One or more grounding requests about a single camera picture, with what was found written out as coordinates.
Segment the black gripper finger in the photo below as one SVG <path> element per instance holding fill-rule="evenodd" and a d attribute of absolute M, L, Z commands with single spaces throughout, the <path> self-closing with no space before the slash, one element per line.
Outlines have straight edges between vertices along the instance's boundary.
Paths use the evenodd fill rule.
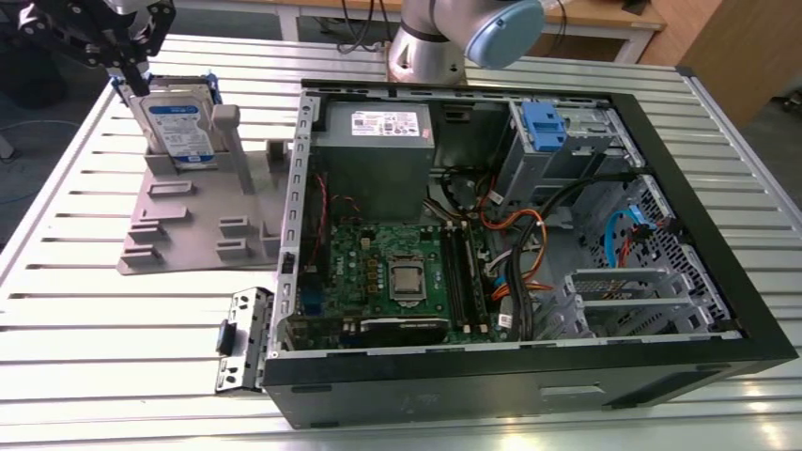
<path fill-rule="evenodd" d="M 151 92 L 149 82 L 143 77 L 147 71 L 145 63 L 149 57 L 157 55 L 167 38 L 175 21 L 175 3 L 151 3 L 145 8 L 145 12 L 148 13 L 148 21 L 129 39 L 132 54 L 125 59 L 128 66 L 124 69 L 125 80 L 137 97 L 144 97 Z"/>
<path fill-rule="evenodd" d="M 43 12 L 43 4 L 19 4 L 15 12 L 17 30 L 37 44 L 89 68 L 104 68 L 115 77 L 125 78 L 129 48 L 129 28 L 135 19 L 135 4 L 112 4 L 125 15 L 125 29 L 101 32 L 92 38 L 63 30 Z"/>

